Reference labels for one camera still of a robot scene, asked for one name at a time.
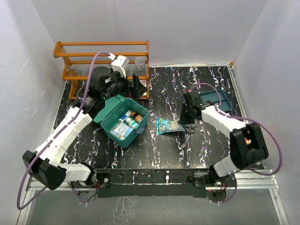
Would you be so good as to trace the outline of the white upright medicine box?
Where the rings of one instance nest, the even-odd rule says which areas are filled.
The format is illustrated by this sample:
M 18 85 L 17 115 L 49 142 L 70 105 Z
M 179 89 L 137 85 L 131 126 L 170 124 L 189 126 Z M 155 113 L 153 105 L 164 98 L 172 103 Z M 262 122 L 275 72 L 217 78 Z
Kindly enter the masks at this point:
M 140 82 L 144 87 L 147 87 L 147 80 L 141 80 Z M 147 90 L 143 93 L 142 97 L 147 97 Z

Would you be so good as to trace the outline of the brown syrup bottle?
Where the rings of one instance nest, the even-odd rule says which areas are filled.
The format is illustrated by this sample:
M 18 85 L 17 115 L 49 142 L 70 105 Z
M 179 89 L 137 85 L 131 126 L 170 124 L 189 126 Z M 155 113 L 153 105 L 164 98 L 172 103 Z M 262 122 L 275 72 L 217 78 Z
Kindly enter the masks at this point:
M 143 120 L 143 116 L 138 114 L 137 112 L 132 112 L 131 113 L 131 116 L 134 118 L 134 120 L 137 122 L 137 123 L 140 123 L 142 120 Z

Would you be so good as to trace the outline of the clear plastic measuring cup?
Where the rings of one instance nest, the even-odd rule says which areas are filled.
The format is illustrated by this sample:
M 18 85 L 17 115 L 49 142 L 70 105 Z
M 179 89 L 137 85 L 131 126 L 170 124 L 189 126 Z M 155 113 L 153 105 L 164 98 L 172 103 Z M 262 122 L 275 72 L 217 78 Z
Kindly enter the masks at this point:
M 138 70 L 144 69 L 145 65 L 146 65 L 146 58 L 145 57 L 138 56 L 138 57 L 135 58 L 135 67 Z

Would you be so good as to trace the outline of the black handled scissors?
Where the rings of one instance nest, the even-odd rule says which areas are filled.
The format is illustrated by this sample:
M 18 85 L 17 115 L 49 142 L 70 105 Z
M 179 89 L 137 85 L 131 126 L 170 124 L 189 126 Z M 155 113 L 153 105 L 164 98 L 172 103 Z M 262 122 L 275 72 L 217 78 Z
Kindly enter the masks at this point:
M 189 125 L 185 127 L 185 141 L 182 145 L 183 147 L 188 144 L 191 134 L 194 133 L 195 133 L 195 128 L 193 127 L 193 125 Z

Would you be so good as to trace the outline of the teal divided tray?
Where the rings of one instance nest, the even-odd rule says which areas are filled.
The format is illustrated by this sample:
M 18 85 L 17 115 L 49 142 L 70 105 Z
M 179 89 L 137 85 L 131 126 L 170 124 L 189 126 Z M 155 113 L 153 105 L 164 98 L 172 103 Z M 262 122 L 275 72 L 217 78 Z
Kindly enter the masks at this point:
M 218 94 L 214 91 L 206 91 L 199 93 L 200 98 L 203 102 L 210 101 L 213 104 L 218 103 L 219 104 L 219 97 L 221 98 L 221 105 L 219 106 L 219 109 L 222 110 L 225 113 L 228 113 L 232 110 L 233 106 L 231 102 L 229 101 L 228 97 L 226 96 L 225 92 L 221 89 L 218 89 Z

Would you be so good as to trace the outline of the white blue mask packet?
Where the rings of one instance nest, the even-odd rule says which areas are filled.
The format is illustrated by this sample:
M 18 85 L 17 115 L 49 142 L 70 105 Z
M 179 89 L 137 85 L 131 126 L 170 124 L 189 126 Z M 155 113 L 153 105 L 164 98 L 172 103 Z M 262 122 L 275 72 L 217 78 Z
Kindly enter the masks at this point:
M 127 124 L 119 122 L 110 130 L 110 133 L 118 140 L 122 141 L 125 140 L 132 131 L 133 129 Z

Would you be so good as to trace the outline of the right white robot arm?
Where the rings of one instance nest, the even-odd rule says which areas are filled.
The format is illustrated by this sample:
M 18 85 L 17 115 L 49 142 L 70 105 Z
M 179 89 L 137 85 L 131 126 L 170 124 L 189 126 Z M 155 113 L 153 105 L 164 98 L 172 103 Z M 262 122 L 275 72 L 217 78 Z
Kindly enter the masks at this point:
M 217 104 L 204 102 L 196 91 L 184 94 L 179 123 L 185 126 L 187 134 L 193 133 L 188 125 L 201 120 L 224 134 L 230 141 L 230 155 L 211 165 L 200 182 L 220 186 L 227 176 L 244 170 L 264 159 L 269 152 L 260 126 L 253 122 L 231 118 L 221 111 Z

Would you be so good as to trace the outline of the cotton swab bag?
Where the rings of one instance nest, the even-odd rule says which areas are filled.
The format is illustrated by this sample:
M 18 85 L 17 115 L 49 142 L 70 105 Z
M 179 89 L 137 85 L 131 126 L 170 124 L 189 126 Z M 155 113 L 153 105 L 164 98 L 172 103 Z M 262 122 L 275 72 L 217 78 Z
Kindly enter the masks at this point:
M 158 117 L 156 120 L 157 135 L 172 132 L 184 132 L 184 127 L 179 123 L 178 120 L 167 120 Z

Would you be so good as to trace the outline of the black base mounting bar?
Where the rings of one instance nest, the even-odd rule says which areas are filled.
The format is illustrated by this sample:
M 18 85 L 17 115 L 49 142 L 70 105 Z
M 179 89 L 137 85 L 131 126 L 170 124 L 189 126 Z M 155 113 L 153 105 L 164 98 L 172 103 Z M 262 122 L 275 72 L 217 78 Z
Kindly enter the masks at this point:
M 119 196 L 192 196 L 205 198 L 209 191 L 235 187 L 233 178 L 220 184 L 200 182 L 207 169 L 96 169 L 95 181 L 87 186 L 73 181 L 72 187 L 95 191 L 99 198 Z

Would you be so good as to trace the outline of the teal medicine kit box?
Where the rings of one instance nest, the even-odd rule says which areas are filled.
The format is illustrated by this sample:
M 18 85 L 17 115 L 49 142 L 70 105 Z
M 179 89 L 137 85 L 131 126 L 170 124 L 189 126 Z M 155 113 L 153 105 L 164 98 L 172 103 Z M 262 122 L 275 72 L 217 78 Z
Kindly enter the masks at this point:
M 118 119 L 123 116 L 128 110 L 137 112 L 138 114 L 142 115 L 143 120 L 138 123 L 138 126 L 133 129 L 133 131 L 125 140 L 121 141 L 114 137 L 110 133 L 110 130 L 117 123 L 119 123 Z M 126 148 L 139 134 L 141 134 L 145 130 L 146 126 L 148 125 L 148 110 L 130 98 L 117 95 L 105 101 L 105 107 L 100 112 L 98 112 L 98 114 L 93 119 L 93 122 L 101 125 L 105 134 L 114 142 L 116 142 L 120 147 Z

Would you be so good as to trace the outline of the white green pill bottle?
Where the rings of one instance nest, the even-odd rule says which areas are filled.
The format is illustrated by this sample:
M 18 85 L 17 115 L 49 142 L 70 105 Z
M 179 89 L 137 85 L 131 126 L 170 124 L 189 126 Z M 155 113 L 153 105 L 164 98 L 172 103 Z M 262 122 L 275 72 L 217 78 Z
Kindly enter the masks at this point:
M 126 123 L 132 129 L 134 129 L 138 126 L 138 123 L 135 120 L 131 119 L 130 117 L 126 118 Z

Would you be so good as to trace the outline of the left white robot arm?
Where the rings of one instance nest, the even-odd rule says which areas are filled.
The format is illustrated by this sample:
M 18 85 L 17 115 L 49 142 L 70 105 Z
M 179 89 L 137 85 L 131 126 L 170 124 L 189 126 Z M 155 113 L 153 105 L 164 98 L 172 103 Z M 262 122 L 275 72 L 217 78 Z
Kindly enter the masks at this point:
M 78 134 L 90 123 L 101 123 L 115 112 L 120 102 L 135 102 L 147 88 L 137 74 L 130 81 L 119 71 L 108 67 L 92 70 L 86 88 L 72 102 L 63 121 L 34 151 L 26 151 L 22 159 L 26 174 L 50 190 L 63 182 L 79 181 L 87 187 L 96 184 L 94 168 L 86 163 L 62 164 L 61 159 Z

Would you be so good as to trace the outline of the blue white spray can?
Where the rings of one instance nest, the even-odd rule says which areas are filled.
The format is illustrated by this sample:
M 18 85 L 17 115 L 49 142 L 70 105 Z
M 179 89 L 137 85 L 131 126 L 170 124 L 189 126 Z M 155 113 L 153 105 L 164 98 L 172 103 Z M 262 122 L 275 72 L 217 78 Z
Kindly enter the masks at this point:
M 127 118 L 129 118 L 132 114 L 131 110 L 128 110 L 123 116 L 118 119 L 118 122 L 125 122 Z

